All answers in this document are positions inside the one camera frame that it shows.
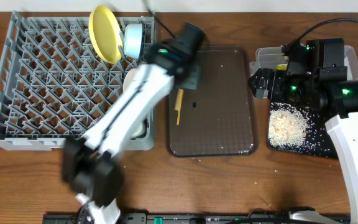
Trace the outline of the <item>green yellow snack wrapper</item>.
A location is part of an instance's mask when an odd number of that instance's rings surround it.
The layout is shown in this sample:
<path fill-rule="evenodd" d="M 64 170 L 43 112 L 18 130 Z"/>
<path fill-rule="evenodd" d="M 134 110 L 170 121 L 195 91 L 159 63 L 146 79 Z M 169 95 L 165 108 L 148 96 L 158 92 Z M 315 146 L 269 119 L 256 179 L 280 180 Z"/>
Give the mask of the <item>green yellow snack wrapper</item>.
<path fill-rule="evenodd" d="M 287 64 L 279 64 L 276 66 L 277 70 L 286 70 L 287 69 Z"/>

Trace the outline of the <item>wooden chopstick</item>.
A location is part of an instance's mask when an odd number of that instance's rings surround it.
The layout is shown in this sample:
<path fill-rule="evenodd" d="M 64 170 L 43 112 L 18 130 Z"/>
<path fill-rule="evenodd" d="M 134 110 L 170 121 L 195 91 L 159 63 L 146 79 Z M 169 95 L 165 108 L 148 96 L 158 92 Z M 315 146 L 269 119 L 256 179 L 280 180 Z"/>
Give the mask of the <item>wooden chopstick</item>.
<path fill-rule="evenodd" d="M 177 111 L 177 122 L 176 122 L 177 126 L 180 124 L 181 104 L 182 104 L 182 101 L 183 101 L 183 94 L 184 94 L 183 89 L 179 89 L 177 91 L 177 97 L 176 97 L 176 100 L 175 100 L 174 110 Z"/>

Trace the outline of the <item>pink-white bowl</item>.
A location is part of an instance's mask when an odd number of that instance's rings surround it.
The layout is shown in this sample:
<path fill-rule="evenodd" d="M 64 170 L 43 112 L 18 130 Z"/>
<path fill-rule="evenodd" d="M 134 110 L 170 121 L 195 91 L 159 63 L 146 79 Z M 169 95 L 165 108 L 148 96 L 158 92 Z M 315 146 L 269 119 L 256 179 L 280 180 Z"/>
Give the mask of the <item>pink-white bowl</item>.
<path fill-rule="evenodd" d="M 123 86 L 122 86 L 123 92 L 125 92 L 128 89 L 128 87 L 131 84 L 132 80 L 134 79 L 136 73 L 137 73 L 137 68 L 133 68 L 128 71 L 128 73 L 126 74 L 125 79 L 123 81 Z"/>

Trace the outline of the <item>light blue bowl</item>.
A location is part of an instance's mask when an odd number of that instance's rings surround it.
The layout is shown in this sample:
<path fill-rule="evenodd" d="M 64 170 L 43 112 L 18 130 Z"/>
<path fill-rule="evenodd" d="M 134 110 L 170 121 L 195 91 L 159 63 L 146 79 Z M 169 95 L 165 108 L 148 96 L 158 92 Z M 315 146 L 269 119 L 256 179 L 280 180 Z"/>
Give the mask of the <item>light blue bowl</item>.
<path fill-rule="evenodd" d="M 124 33 L 124 54 L 137 60 L 142 48 L 142 24 L 129 24 Z"/>

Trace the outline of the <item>small white cup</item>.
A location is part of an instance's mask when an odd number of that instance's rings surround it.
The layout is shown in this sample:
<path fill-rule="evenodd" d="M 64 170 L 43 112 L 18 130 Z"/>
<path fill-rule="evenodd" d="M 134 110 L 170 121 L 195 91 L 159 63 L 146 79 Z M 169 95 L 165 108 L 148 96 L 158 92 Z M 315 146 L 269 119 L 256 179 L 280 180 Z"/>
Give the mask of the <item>small white cup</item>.
<path fill-rule="evenodd" d="M 146 135 L 147 132 L 147 123 L 142 122 L 138 125 L 138 127 L 135 129 L 135 132 L 132 134 L 132 138 L 143 138 Z"/>

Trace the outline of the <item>yellow plate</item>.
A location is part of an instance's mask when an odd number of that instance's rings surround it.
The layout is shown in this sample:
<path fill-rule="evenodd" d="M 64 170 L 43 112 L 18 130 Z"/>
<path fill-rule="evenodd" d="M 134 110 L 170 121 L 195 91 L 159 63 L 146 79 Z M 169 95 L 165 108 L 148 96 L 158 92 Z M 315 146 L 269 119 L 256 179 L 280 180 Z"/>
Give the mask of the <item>yellow plate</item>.
<path fill-rule="evenodd" d="M 121 58 L 119 46 L 123 46 L 120 27 L 112 11 L 98 6 L 89 16 L 89 36 L 98 56 L 105 62 L 115 64 Z"/>

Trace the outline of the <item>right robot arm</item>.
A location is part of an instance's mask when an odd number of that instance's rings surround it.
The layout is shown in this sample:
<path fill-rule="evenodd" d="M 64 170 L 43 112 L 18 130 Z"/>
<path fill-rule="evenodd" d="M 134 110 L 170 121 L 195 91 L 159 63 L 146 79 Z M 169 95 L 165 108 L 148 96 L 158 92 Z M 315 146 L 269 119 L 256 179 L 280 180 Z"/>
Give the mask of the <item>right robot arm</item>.
<path fill-rule="evenodd" d="M 358 223 L 358 61 L 341 38 L 260 48 L 249 86 L 270 101 L 267 143 L 279 151 L 333 157 Z"/>

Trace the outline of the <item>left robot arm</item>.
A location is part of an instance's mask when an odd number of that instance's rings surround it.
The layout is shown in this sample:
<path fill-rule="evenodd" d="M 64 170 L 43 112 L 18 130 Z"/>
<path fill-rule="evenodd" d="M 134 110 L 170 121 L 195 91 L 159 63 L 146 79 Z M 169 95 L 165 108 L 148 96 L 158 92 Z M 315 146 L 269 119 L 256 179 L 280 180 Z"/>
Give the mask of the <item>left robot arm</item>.
<path fill-rule="evenodd" d="M 124 183 L 119 161 L 127 143 L 148 112 L 175 85 L 196 89 L 200 66 L 183 75 L 163 67 L 140 65 L 128 89 L 108 112 L 79 139 L 67 138 L 63 147 L 62 179 L 81 202 L 75 223 L 116 223 L 121 216 L 116 198 Z"/>

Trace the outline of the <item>pile of rice waste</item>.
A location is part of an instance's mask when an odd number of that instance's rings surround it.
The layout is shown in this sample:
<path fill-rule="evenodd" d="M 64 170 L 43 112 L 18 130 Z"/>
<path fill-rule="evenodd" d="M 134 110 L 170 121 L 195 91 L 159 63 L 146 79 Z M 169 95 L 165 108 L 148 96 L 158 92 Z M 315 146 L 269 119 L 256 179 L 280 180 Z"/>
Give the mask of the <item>pile of rice waste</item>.
<path fill-rule="evenodd" d="M 299 111 L 273 110 L 268 122 L 268 140 L 274 147 L 301 146 L 306 138 L 308 120 Z"/>

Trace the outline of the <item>black waste tray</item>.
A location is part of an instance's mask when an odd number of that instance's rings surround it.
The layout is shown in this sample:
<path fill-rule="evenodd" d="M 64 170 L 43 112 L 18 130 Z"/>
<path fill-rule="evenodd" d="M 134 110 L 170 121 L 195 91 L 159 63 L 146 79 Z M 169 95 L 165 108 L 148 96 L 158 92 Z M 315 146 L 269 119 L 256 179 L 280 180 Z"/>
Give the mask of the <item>black waste tray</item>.
<path fill-rule="evenodd" d="M 337 158 L 337 153 L 333 146 L 333 142 L 329 137 L 324 125 L 324 117 L 321 116 L 318 110 L 310 107 L 295 107 L 288 103 L 271 102 L 269 116 L 270 112 L 273 110 L 299 111 L 304 116 L 304 118 L 308 120 L 308 128 L 306 129 L 305 141 L 301 146 L 274 147 L 270 144 L 268 139 L 267 145 L 270 149 L 333 159 Z"/>

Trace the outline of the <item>clear plastic bin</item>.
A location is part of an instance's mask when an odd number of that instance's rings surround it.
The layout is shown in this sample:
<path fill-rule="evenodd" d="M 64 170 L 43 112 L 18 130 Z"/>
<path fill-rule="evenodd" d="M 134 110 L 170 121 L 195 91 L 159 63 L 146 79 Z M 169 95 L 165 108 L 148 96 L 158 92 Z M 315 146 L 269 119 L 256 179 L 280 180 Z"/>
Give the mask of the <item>clear plastic bin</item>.
<path fill-rule="evenodd" d="M 288 65 L 288 57 L 282 55 L 281 47 L 259 48 L 255 56 L 256 61 L 249 64 L 251 76 L 259 68 L 276 69 L 279 64 Z M 356 51 L 350 45 L 344 46 L 344 64 L 347 66 L 347 80 L 358 80 L 358 59 Z"/>

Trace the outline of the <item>dark brown serving tray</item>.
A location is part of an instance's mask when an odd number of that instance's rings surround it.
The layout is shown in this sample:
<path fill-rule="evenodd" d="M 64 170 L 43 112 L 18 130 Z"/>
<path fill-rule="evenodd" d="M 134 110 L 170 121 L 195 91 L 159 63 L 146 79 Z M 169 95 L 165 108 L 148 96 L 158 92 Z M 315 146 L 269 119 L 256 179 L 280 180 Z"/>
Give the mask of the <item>dark brown serving tray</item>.
<path fill-rule="evenodd" d="M 198 57 L 198 88 L 184 90 L 178 126 L 177 90 L 168 97 L 168 150 L 175 157 L 253 154 L 259 139 L 247 52 L 240 46 L 210 46 Z"/>

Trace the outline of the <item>grey plastic dish rack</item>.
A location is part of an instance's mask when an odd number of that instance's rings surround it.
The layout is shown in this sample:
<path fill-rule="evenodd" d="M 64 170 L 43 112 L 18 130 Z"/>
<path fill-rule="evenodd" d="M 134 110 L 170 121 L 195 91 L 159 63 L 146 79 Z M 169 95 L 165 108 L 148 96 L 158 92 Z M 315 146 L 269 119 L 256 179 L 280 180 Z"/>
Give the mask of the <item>grey plastic dish rack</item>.
<path fill-rule="evenodd" d="M 22 17 L 13 12 L 0 59 L 0 147 L 48 151 L 79 138 L 123 91 L 127 73 L 144 63 L 122 54 L 101 60 L 87 17 Z"/>

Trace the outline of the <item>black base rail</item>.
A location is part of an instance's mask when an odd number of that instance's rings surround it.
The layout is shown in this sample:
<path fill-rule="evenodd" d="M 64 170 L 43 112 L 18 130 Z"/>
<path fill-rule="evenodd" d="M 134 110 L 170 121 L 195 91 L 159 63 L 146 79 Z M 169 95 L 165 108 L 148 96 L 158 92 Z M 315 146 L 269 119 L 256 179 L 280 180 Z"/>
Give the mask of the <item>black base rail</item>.
<path fill-rule="evenodd" d="M 127 213 L 118 219 L 118 224 L 188 224 L 205 223 L 218 224 L 248 218 L 248 216 L 202 216 L 202 215 L 147 215 L 144 213 Z M 73 224 L 76 215 L 72 214 L 44 214 L 42 224 Z"/>

